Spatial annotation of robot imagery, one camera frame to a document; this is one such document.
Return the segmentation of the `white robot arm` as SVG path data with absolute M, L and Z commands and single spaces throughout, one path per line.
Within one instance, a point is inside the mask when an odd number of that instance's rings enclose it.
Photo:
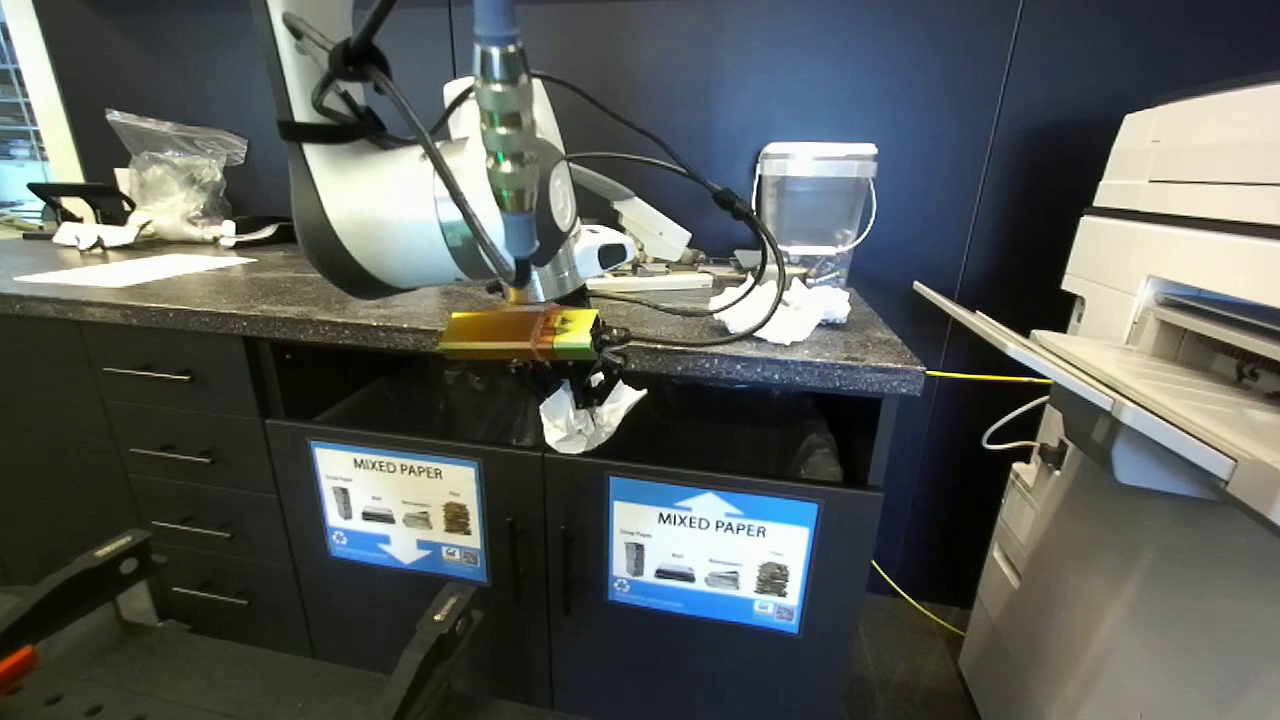
M 376 48 L 395 0 L 253 0 L 288 142 L 291 231 L 349 296 L 488 283 L 556 304 L 635 257 L 575 213 L 575 162 L 533 76 L 511 0 L 475 0 L 448 137 L 406 109 Z

